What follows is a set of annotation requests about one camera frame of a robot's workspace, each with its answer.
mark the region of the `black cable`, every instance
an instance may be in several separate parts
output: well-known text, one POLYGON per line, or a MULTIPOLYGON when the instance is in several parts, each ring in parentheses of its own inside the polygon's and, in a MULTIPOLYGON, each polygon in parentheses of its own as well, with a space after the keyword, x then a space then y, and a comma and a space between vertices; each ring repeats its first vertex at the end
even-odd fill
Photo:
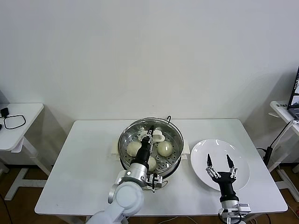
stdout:
MULTIPOLYGON (((225 221, 221 218, 221 216, 220 216, 219 213, 218 213, 218 218, 220 219, 220 221, 221 221, 222 223, 227 224, 227 222, 225 222, 225 221)), ((239 224, 241 221, 242 221, 242 216, 240 215, 240 219, 239 219, 239 221, 236 222, 236 223, 234 223, 234 224, 239 224)))
POLYGON ((268 217, 269 219, 269 224, 271 224, 271 219, 270 219, 270 216, 268 214, 266 214, 266 216, 268 217))
POLYGON ((0 197, 1 197, 1 199, 2 199, 2 201, 3 201, 3 203, 4 203, 4 205, 5 205, 7 214, 8 214, 8 216, 9 216, 10 224, 13 224, 13 221, 11 220, 11 217, 10 217, 10 214, 9 214, 9 211, 8 211, 8 208, 7 208, 7 205, 6 205, 6 203, 5 203, 5 201, 4 201, 4 199, 3 199, 3 197, 2 197, 1 194, 0 194, 0 197))
POLYGON ((8 129, 8 130, 13 130, 13 129, 16 129, 16 128, 18 128, 18 127, 22 127, 24 124, 26 124, 26 119, 25 119, 25 117, 23 116, 23 115, 21 115, 21 114, 19 114, 19 115, 12 115, 12 116, 7 116, 7 117, 0 117, 0 118, 2 118, 2 119, 4 119, 3 120, 3 122, 4 122, 4 127, 6 128, 6 129, 8 129), (21 124, 21 125, 19 125, 19 126, 17 126, 17 127, 13 127, 13 128, 9 128, 9 127, 7 127, 6 126, 6 122, 5 122, 5 120, 7 119, 7 118, 13 118, 13 117, 22 117, 23 119, 24 119, 24 123, 23 124, 21 124))
POLYGON ((272 147, 273 143, 279 138, 279 136, 281 135, 281 133, 285 130, 285 128, 292 122, 293 120, 290 120, 286 126, 281 130, 281 132, 279 133, 279 135, 274 139, 274 141, 271 143, 270 147, 272 147))
POLYGON ((256 148, 256 149, 261 149, 261 150, 263 150, 264 152, 267 152, 267 150, 264 149, 264 148, 256 148))

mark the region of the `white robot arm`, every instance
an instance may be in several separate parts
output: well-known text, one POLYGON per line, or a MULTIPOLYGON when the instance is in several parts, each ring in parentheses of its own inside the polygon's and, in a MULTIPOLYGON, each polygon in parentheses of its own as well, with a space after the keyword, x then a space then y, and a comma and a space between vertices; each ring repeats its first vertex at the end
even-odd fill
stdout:
POLYGON ((113 202, 105 211, 94 214, 88 224, 119 224, 126 216, 136 214, 143 206, 142 188, 135 182, 119 185, 113 196, 113 202))
POLYGON ((141 148, 134 160, 132 160, 128 170, 122 170, 116 179, 115 184, 110 189, 108 195, 109 205, 105 211, 94 214, 86 224, 119 224, 128 223, 126 217, 136 214, 144 202, 142 187, 151 186, 153 192, 155 188, 162 187, 162 177, 151 174, 147 177, 149 169, 148 161, 152 150, 152 127, 148 134, 141 141, 141 148))

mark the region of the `white table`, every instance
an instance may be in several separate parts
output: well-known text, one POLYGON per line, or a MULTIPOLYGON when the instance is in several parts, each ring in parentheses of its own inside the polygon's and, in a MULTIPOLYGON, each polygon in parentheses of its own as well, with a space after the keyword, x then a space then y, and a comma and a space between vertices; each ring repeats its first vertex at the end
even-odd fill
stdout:
MULTIPOLYGON (((294 120, 294 117, 287 110, 287 101, 272 101, 270 106, 286 123, 290 120, 294 120)), ((293 150, 299 148, 299 124, 293 125, 291 129, 294 131, 294 135, 288 139, 288 141, 279 144, 276 149, 273 150, 271 159, 269 161, 268 169, 271 172, 275 169, 286 157, 288 157, 293 150)), ((299 172, 299 165, 293 169, 294 173, 299 172)), ((278 169, 277 173, 281 177, 282 181, 276 182, 279 189, 289 189, 290 193, 299 202, 299 191, 292 183, 286 172, 282 169, 278 169)))
MULTIPOLYGON (((8 130, 4 127, 3 119, 0 119, 0 124, 3 125, 0 130, 0 152, 12 151, 20 144, 24 145, 25 153, 35 162, 38 167, 43 170, 47 175, 50 174, 52 167, 47 164, 46 160, 40 156, 38 151, 32 146, 32 144, 24 137, 26 131, 30 128, 34 120, 40 114, 43 109, 43 104, 0 104, 0 109, 7 107, 9 116, 11 115, 23 115, 26 119, 26 123, 16 129, 8 130)), ((4 172, 8 172, 7 167, 2 163, 0 169, 4 169, 4 172)), ((44 180, 24 180, 28 169, 23 168, 16 177, 13 185, 9 189, 5 200, 12 200, 14 194, 19 187, 43 187, 45 185, 44 180)))
MULTIPOLYGON (((283 212, 287 205, 255 146, 237 119, 171 120, 188 140, 190 149, 204 139, 217 138, 234 145, 249 162, 250 180, 237 192, 254 213, 283 212)), ((55 216, 90 216, 107 206, 108 192, 118 173, 119 161, 111 147, 133 120, 76 121, 64 143, 35 212, 55 216)), ((220 192, 195 175, 190 159, 182 160, 167 186, 145 191, 144 207, 136 216, 217 215, 220 192)))

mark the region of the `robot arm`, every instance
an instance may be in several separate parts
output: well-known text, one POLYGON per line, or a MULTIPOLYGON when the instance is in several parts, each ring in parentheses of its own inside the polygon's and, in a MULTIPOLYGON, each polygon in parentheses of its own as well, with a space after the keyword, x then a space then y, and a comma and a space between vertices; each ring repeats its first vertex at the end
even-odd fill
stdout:
POLYGON ((105 211, 94 214, 87 224, 119 224, 128 223, 126 217, 136 214, 143 206, 144 195, 142 187, 150 185, 153 192, 155 187, 162 187, 162 177, 151 174, 147 177, 149 169, 148 161, 153 147, 154 127, 141 141, 135 159, 132 160, 128 170, 122 170, 110 189, 108 203, 105 211))
POLYGON ((233 161, 227 155, 229 172, 217 172, 212 165, 210 155, 207 155, 206 171, 214 182, 219 184, 221 191, 220 202, 222 208, 218 212, 219 219, 225 224, 238 224, 242 219, 251 212, 249 204, 239 203, 239 198, 233 188, 233 182, 236 181, 237 168, 235 168, 233 161))

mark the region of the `floor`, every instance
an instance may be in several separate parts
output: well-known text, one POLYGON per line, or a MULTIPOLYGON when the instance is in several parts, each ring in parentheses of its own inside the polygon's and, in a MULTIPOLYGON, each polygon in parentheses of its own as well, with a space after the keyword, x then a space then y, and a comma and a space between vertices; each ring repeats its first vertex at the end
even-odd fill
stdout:
MULTIPOLYGON (((291 167, 282 167, 289 177, 292 179, 295 186, 299 189, 299 174, 294 174, 291 167)), ((8 174, 2 174, 0 177, 0 194, 4 197, 17 176, 19 168, 11 168, 8 174)), ((275 181, 280 178, 276 171, 273 171, 272 176, 275 181)), ((26 179, 47 179, 39 168, 30 168, 26 179)), ((11 215, 13 224, 66 224, 66 222, 53 216, 42 216, 34 212, 35 204, 41 194, 41 188, 19 188, 12 201, 6 201, 9 213, 11 215)), ((295 202, 288 190, 281 190, 286 202, 293 208, 299 210, 299 203, 295 202)), ((269 214, 272 224, 299 224, 299 220, 289 209, 284 213, 269 214)), ((161 221, 170 219, 170 217, 131 217, 130 224, 158 224, 161 221)), ((198 224, 220 224, 217 217, 193 217, 198 224)), ((261 215, 257 218, 259 224, 269 224, 266 215, 261 215)), ((0 224, 9 224, 9 217, 7 215, 5 206, 0 201, 0 224)), ((179 217, 167 222, 167 224, 192 224, 193 221, 186 217, 179 217)))

